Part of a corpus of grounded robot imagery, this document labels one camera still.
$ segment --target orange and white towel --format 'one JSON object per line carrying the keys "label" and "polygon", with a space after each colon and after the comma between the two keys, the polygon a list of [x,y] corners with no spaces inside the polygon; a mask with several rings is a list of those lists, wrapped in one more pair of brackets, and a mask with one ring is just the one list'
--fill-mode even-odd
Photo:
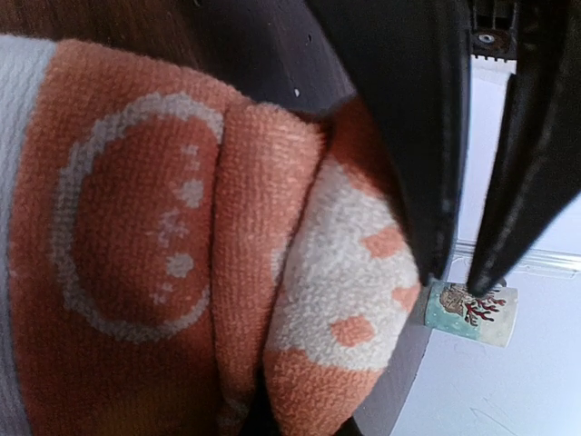
{"label": "orange and white towel", "polygon": [[259,368],[283,434],[336,431],[419,291],[362,104],[307,122],[75,41],[0,60],[0,434],[236,434]]}

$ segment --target towel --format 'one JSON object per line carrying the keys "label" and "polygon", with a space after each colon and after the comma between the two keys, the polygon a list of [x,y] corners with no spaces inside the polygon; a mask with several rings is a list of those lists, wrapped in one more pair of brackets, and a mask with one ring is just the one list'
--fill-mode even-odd
{"label": "towel", "polygon": [[0,434],[333,434],[419,292],[364,104],[0,36]]}

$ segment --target folded towel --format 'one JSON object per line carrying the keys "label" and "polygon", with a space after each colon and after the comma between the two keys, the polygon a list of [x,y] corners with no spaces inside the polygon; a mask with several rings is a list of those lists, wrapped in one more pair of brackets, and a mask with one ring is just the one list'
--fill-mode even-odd
{"label": "folded towel", "polygon": [[0,434],[332,434],[419,292],[363,104],[323,121],[0,36]]}

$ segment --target wooden surface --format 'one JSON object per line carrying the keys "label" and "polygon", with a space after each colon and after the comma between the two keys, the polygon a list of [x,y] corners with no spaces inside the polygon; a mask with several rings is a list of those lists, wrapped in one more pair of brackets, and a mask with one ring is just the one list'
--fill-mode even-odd
{"label": "wooden surface", "polygon": [[[0,32],[95,41],[187,65],[260,101],[326,112],[353,94],[300,0],[0,0]],[[426,349],[410,321],[356,418],[366,436],[390,434]]]}

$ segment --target screw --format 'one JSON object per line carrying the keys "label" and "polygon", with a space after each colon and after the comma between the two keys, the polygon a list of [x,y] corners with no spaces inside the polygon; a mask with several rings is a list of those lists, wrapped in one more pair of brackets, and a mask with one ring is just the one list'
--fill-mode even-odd
{"label": "screw", "polygon": [[480,34],[478,35],[478,41],[480,41],[481,43],[484,44],[492,44],[496,41],[497,39],[490,34]]}

